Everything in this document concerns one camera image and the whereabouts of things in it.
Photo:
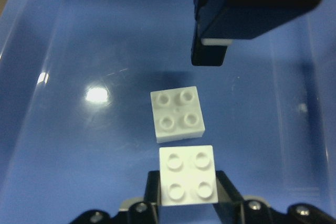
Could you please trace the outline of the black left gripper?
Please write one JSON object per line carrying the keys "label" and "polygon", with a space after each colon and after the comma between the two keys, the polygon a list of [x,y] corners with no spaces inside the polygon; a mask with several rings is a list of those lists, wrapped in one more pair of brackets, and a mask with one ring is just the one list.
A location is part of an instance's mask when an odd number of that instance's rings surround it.
{"label": "black left gripper", "polygon": [[194,66],[221,66],[227,44],[203,39],[253,39],[316,8],[322,0],[194,0]]}

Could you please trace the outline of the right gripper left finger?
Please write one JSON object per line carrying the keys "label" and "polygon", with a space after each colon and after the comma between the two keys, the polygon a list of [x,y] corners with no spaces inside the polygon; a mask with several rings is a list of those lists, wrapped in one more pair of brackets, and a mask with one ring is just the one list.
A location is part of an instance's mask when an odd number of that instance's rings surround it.
{"label": "right gripper left finger", "polygon": [[159,170],[148,172],[143,200],[154,206],[161,205],[161,181]]}

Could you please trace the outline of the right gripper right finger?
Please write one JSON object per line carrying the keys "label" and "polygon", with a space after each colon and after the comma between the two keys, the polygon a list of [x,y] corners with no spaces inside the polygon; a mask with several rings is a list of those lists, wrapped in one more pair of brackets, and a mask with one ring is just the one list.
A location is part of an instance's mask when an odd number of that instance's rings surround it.
{"label": "right gripper right finger", "polygon": [[215,175],[218,203],[213,207],[221,223],[242,223],[242,195],[222,170],[217,170]]}

